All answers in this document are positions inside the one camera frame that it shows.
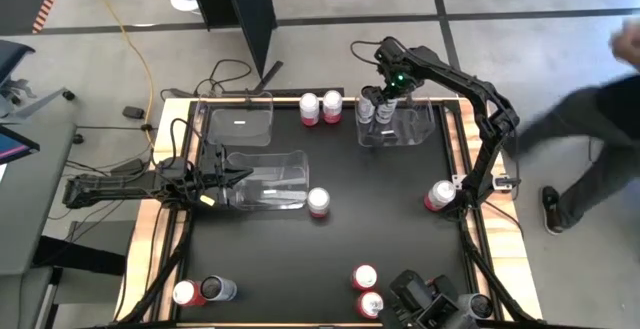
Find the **clear plastic bin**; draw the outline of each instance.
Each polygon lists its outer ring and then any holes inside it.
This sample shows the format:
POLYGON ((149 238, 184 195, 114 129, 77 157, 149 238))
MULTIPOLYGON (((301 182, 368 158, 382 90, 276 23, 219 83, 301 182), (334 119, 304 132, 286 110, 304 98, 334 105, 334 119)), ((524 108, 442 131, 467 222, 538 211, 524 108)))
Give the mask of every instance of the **clear plastic bin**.
POLYGON ((227 161, 254 170, 227 190, 229 204, 243 210, 300 209, 305 205, 309 192, 309 162, 305 152, 232 153, 227 161))
POLYGON ((271 142, 273 97, 225 94, 200 98, 197 111, 210 116, 207 140, 230 146, 266 146, 271 142))
POLYGON ((433 107, 429 98, 400 98, 387 124, 378 123, 375 115, 371 122, 362 123, 355 110, 358 142, 365 147, 384 147, 421 144, 435 130, 433 107))

